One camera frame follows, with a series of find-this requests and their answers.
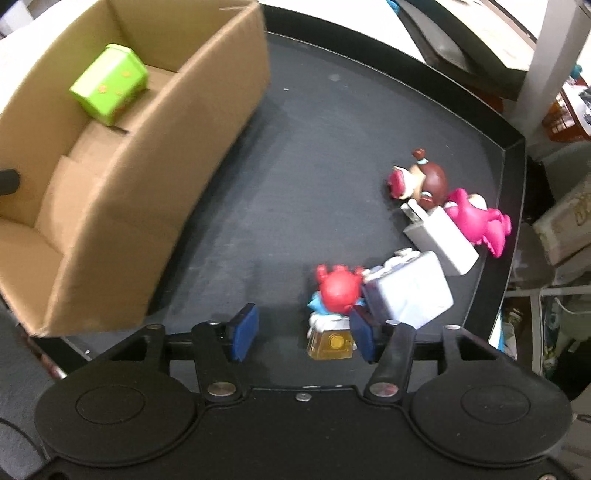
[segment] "black cable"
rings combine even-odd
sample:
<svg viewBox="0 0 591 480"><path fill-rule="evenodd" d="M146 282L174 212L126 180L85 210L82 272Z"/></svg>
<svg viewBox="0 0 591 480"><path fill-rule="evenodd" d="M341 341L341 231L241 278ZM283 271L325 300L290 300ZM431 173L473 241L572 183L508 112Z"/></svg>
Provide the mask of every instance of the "black cable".
<svg viewBox="0 0 591 480"><path fill-rule="evenodd" d="M41 447L39 447L39 445L37 445L35 443L35 440L33 440L31 437L29 437L27 432L25 432L22 428L15 425L10 420L6 420L1 417L0 417L0 424L6 425L8 428L10 428L10 429L14 430L15 432L17 432L18 434L20 434L21 437L23 437L28 442L28 444L33 447L33 450L35 450L35 453L37 455L39 455L39 457L41 458L41 461L43 463L45 463L47 461L47 457L45 456L45 452L43 452L43 449Z"/></svg>

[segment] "red toy figure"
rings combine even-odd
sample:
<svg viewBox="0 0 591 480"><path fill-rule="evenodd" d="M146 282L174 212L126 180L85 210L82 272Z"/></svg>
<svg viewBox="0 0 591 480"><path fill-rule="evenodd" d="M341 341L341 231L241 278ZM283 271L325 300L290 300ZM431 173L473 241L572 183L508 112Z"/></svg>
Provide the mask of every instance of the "red toy figure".
<svg viewBox="0 0 591 480"><path fill-rule="evenodd" d="M471 244L484 243L494 257L501 256L505 237L511 233L508 215L494 208L487 209L480 195L468 196L464 189L451 192L443 209Z"/></svg>
<svg viewBox="0 0 591 480"><path fill-rule="evenodd" d="M349 314L349 310L361 296L363 268L355 267L351 273L344 265L335 265L328 273L326 265L316 267L316 279L320 284L320 300L324 308L331 313Z"/></svg>
<svg viewBox="0 0 591 480"><path fill-rule="evenodd" d="M413 152L417 162L408 170L394 167L388 177L392 198L406 200L414 198L425 210L443 205L447 195L447 179L443 169L425 158L425 151L419 148Z"/></svg>

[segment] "white toy figure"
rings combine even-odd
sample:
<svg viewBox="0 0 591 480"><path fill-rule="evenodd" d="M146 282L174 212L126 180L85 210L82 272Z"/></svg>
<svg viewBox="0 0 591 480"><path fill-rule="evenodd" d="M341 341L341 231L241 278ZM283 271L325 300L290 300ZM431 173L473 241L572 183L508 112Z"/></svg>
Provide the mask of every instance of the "white toy figure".
<svg viewBox="0 0 591 480"><path fill-rule="evenodd" d="M418 329L453 305L452 292L435 253L396 253L383 267L363 272L363 296L378 322Z"/></svg>

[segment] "white pole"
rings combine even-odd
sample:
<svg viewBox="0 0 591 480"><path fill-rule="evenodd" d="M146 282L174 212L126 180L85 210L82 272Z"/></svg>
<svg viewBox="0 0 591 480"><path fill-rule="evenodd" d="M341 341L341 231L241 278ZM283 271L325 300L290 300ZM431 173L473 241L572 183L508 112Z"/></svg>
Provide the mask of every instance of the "white pole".
<svg viewBox="0 0 591 480"><path fill-rule="evenodd" d="M548 0L530 69L508 115L526 138L539 126L568 78L590 28L589 10L582 0Z"/></svg>

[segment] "pink toy dinosaur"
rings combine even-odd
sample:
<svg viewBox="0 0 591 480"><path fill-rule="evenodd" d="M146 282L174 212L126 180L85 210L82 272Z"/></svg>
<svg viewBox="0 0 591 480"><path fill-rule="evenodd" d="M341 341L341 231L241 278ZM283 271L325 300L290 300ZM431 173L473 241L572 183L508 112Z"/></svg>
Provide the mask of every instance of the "pink toy dinosaur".
<svg viewBox="0 0 591 480"><path fill-rule="evenodd" d="M444 210L466 239L473 245L486 244L492 255L499 258L505 248L505 237L511 233L509 216L494 208L474 206L464 189L451 192L447 202Z"/></svg>

